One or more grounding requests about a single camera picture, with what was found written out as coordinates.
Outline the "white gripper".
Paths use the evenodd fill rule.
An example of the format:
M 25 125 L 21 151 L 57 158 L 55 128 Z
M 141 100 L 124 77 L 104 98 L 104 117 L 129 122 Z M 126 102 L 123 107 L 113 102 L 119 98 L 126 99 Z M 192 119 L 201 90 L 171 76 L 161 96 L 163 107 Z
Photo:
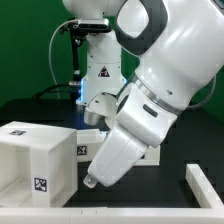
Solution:
M 148 145 L 121 125 L 115 125 L 92 160 L 83 183 L 109 187 L 120 180 L 145 154 Z

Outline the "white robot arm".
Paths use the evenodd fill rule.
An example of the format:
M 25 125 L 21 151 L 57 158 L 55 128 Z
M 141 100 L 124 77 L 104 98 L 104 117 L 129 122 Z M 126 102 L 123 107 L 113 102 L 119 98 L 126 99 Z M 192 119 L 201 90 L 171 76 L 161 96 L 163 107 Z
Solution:
M 112 16 L 116 39 L 140 60 L 117 95 L 99 93 L 84 120 L 110 131 L 84 179 L 111 186 L 158 147 L 197 91 L 224 66 L 221 0 L 62 0 L 80 27 Z

